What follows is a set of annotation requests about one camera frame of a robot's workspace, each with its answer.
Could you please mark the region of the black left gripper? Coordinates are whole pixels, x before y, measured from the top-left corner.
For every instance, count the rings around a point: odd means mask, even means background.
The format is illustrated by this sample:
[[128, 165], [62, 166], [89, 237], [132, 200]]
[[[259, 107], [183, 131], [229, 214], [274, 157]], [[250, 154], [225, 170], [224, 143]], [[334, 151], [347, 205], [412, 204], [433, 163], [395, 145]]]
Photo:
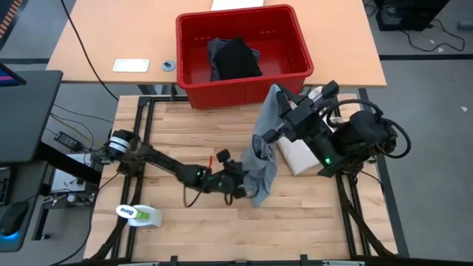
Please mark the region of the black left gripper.
[[247, 192], [243, 186], [243, 180], [247, 172], [242, 169], [242, 164], [231, 162], [231, 155], [227, 149], [217, 153], [217, 160], [224, 165], [224, 169], [208, 177], [205, 192], [230, 194], [235, 199], [247, 197]]

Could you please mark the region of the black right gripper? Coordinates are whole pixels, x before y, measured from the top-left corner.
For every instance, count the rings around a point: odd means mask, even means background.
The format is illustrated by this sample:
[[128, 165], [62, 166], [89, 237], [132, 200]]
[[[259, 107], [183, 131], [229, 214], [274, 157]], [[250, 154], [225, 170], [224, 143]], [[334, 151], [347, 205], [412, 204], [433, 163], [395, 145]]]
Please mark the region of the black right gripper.
[[280, 106], [280, 129], [270, 129], [263, 134], [262, 139], [270, 144], [282, 137], [291, 142], [303, 140], [316, 144], [329, 144], [332, 131], [321, 118], [323, 109], [331, 106], [331, 98], [339, 92], [339, 85], [331, 81], [324, 86], [315, 88], [307, 95], [299, 95], [283, 85], [276, 83], [279, 90], [276, 93], [277, 103]]

